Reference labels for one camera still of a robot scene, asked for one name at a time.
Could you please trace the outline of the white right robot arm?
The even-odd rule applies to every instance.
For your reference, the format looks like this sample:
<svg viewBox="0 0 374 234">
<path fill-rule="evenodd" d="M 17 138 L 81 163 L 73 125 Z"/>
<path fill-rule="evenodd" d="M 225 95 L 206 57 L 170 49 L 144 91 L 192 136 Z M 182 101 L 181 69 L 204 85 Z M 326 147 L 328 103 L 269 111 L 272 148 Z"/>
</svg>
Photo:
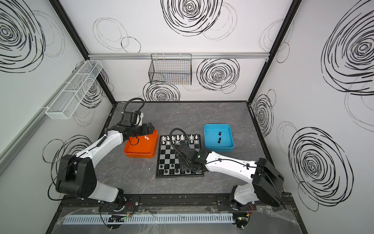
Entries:
<svg viewBox="0 0 374 234">
<path fill-rule="evenodd" d="M 231 190 L 229 202 L 233 209 L 240 210 L 256 201 L 272 207 L 284 205 L 281 199 L 284 177 L 267 159 L 239 160 L 207 149 L 196 151 L 182 142 L 178 145 L 172 142 L 171 147 L 184 163 L 183 171 L 218 172 L 245 181 L 245 185 L 235 185 Z"/>
</svg>

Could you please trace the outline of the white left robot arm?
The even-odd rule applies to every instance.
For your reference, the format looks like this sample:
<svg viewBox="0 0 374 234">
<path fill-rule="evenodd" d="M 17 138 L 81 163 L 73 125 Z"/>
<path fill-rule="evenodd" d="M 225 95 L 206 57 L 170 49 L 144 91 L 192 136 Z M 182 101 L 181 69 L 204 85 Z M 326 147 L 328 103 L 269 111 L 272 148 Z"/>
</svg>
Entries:
<svg viewBox="0 0 374 234">
<path fill-rule="evenodd" d="M 143 116 L 139 110 L 125 111 L 121 121 L 106 130 L 95 143 L 74 155 L 63 156 L 54 180 L 55 190 L 75 198 L 95 199 L 120 207 L 124 206 L 126 199 L 123 190 L 98 181 L 95 167 L 114 148 L 131 137 L 153 134 L 153 125 L 143 123 Z"/>
</svg>

